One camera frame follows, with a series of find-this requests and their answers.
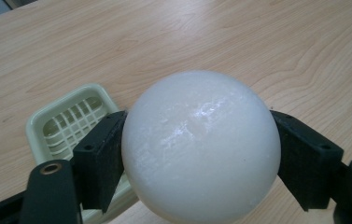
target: plastic basket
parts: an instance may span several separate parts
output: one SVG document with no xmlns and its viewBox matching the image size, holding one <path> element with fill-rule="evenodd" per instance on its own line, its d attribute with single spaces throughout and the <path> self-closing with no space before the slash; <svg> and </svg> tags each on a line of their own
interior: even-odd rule
<svg viewBox="0 0 352 224">
<path fill-rule="evenodd" d="M 27 121 L 26 135 L 37 164 L 51 160 L 70 160 L 79 141 L 117 105 L 98 84 L 87 84 L 36 111 Z M 84 223 L 113 219 L 137 202 L 137 196 L 123 175 L 105 214 L 82 210 Z"/>
</svg>

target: glossy white surface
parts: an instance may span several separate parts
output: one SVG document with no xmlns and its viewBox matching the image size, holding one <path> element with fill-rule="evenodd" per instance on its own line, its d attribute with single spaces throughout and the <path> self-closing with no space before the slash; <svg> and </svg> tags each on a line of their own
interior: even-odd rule
<svg viewBox="0 0 352 224">
<path fill-rule="evenodd" d="M 249 87 L 189 71 L 150 87 L 126 120 L 122 157 L 153 212 L 176 223 L 229 223 L 267 194 L 280 163 L 273 118 Z"/>
</svg>

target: wooden table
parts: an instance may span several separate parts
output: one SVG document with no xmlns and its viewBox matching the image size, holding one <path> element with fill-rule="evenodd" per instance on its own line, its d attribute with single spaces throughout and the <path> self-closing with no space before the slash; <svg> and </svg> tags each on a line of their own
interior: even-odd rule
<svg viewBox="0 0 352 224">
<path fill-rule="evenodd" d="M 215 70 L 245 82 L 352 160 L 352 0 L 39 0 L 0 15 L 0 201 L 35 167 L 24 133 L 38 108 L 88 83 L 120 108 L 161 77 Z M 332 223 L 277 179 L 237 223 Z M 165 223 L 137 203 L 111 223 Z"/>
</svg>

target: white ball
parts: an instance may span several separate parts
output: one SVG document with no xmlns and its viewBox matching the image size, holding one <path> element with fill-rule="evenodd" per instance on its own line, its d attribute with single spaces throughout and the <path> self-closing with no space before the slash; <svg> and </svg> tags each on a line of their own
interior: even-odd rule
<svg viewBox="0 0 352 224">
<path fill-rule="evenodd" d="M 175 223 L 231 223 L 272 186 L 280 163 L 275 121 L 240 81 L 210 71 L 173 74 L 134 104 L 123 164 L 140 200 Z"/>
</svg>

